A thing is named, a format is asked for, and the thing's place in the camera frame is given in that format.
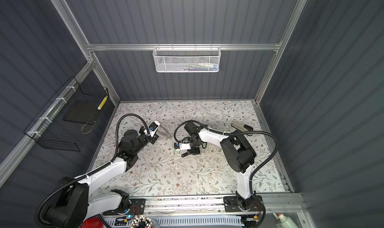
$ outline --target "floral patterned surface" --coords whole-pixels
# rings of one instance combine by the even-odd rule
[[[242,123],[260,130],[251,101],[194,101],[160,103],[120,103],[94,164],[97,168],[112,158],[115,150],[115,129],[119,118],[126,113],[141,116],[147,124],[158,120],[173,135],[176,127],[186,120],[197,120],[220,131],[232,132],[231,122]],[[136,117],[127,117],[119,129],[119,139],[129,129],[139,130],[142,123]],[[187,135],[182,126],[178,139]],[[270,152],[262,135],[246,136],[257,153],[256,164],[265,160]],[[175,140],[159,134],[155,144],[139,152],[139,160],[127,172],[112,178],[96,194],[120,189],[131,196],[227,194],[236,191],[236,174],[227,164],[221,148],[208,144],[200,155],[181,157],[184,151],[174,151]],[[253,178],[257,192],[283,192],[280,177],[272,161]]]

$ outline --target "robotic arm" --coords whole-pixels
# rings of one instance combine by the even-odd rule
[[[236,172],[237,178],[237,204],[243,211],[247,211],[252,207],[255,201],[252,197],[253,193],[249,186],[250,176],[255,169],[254,159],[256,152],[249,144],[244,135],[238,135],[235,131],[228,135],[218,134],[207,126],[197,126],[194,121],[188,121],[185,130],[190,135],[189,143],[177,142],[174,144],[176,150],[186,149],[187,152],[182,154],[185,157],[189,154],[199,154],[200,145],[204,143],[212,143],[221,147],[229,166]]]
[[[118,122],[116,134],[118,134],[121,120],[122,118]],[[129,194],[121,190],[114,189],[107,194],[90,196],[101,185],[133,167],[138,160],[138,152],[148,142],[154,144],[158,139],[156,132],[159,126],[160,123],[154,121],[149,127],[146,125],[141,127],[139,134],[136,130],[126,131],[118,144],[113,161],[85,175],[61,179],[55,192],[48,196],[37,209],[36,223],[46,228],[75,228],[84,220],[104,211],[115,210],[117,213],[124,213],[129,210],[131,207]]]

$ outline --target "wire basket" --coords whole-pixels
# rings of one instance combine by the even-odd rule
[[[38,118],[35,131],[24,133],[46,149],[80,151],[108,98],[105,87],[77,83],[64,97],[56,98],[59,102],[48,115]]]
[[[157,72],[218,72],[221,50],[153,49]]]

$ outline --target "black mounting plate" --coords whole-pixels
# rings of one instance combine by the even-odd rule
[[[135,206],[135,215],[142,215],[144,214],[144,207],[145,207],[145,199],[130,199],[133,206]],[[109,210],[104,211],[103,215],[119,215],[122,211],[117,210]],[[127,213],[127,215],[133,215],[133,209],[130,209]]]
[[[263,198],[259,195],[257,195],[256,198],[260,201],[263,201]],[[226,199],[228,201],[228,202],[224,202],[225,212],[242,212],[242,210],[237,205],[237,197],[235,195],[226,196],[226,197],[223,197],[223,199],[224,200]],[[249,211],[261,212],[262,210],[263,209],[262,209],[262,206],[260,204],[254,203]]]

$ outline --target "metal bracket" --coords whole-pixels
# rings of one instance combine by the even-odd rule
[[[259,195],[257,195],[256,198],[260,201],[263,201],[263,198]],[[226,204],[226,202],[224,202],[225,212],[242,212],[243,211],[237,205],[236,196],[226,196],[226,197],[223,197],[223,200],[227,200],[229,202],[229,204]],[[253,206],[248,211],[253,211],[253,212],[262,211],[262,206],[260,204],[254,203]]]

